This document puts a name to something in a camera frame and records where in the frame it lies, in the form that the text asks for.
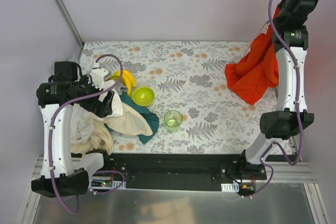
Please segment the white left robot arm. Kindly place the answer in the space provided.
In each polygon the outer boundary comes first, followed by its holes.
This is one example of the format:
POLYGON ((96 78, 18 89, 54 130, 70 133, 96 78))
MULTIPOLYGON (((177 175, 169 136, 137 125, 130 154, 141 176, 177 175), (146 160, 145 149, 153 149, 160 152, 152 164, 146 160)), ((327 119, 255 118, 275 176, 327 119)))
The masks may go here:
POLYGON ((48 198, 83 195, 90 178, 108 167, 105 150, 85 151, 79 162, 71 159, 70 122, 75 105, 103 118, 112 114, 114 91, 103 93, 111 72, 98 62, 88 74, 72 61, 55 62, 55 73, 36 91, 44 122, 44 159, 40 178, 31 182, 33 192, 48 198))

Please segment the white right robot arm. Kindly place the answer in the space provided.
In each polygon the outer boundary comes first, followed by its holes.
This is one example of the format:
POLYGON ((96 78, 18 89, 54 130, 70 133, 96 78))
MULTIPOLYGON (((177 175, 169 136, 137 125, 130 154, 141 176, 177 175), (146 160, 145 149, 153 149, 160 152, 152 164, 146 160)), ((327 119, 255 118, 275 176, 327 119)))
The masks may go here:
POLYGON ((234 166, 235 174, 242 179, 266 179, 264 160, 271 149, 281 146, 314 122, 314 114, 307 111, 304 91, 304 66, 309 47, 305 26, 308 15, 318 0, 282 0, 280 12, 270 18, 279 68, 278 98, 275 111, 262 114, 260 133, 252 145, 244 150, 234 166))

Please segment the white cloth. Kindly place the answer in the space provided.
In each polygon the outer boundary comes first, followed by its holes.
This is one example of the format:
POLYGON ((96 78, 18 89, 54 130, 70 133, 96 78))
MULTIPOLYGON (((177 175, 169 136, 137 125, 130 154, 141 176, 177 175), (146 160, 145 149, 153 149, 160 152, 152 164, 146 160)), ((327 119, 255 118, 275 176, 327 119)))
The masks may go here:
POLYGON ((123 107, 119 95, 122 91, 128 92, 128 88, 119 82, 112 89, 114 96, 112 99, 112 114, 99 118, 98 116, 86 111, 80 105, 73 105, 73 112, 70 122, 70 142, 71 144, 86 143, 95 130, 93 120, 103 121, 105 118, 113 118, 123 116, 123 107))

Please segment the orange cloth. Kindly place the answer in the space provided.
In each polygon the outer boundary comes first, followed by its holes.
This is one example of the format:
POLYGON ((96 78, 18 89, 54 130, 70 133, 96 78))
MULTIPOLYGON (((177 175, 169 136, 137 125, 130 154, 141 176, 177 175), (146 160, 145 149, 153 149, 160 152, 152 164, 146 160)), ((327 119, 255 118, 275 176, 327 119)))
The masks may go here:
POLYGON ((279 68, 272 42, 273 30, 268 26, 251 42, 249 52, 238 62, 225 68, 228 88, 250 105, 258 102, 268 88, 279 84, 279 68))

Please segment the cream cloth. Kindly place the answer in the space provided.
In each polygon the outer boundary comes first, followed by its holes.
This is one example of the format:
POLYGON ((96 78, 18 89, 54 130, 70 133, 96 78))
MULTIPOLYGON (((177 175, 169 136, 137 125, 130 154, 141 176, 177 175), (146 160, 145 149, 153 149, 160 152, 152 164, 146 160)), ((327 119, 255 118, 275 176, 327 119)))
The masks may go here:
POLYGON ((73 106, 70 122, 70 147, 74 154, 86 154, 89 151, 113 151, 113 139, 109 129, 125 135, 150 136, 154 131, 145 118, 129 105, 123 103, 121 116, 99 118, 79 105, 73 106))

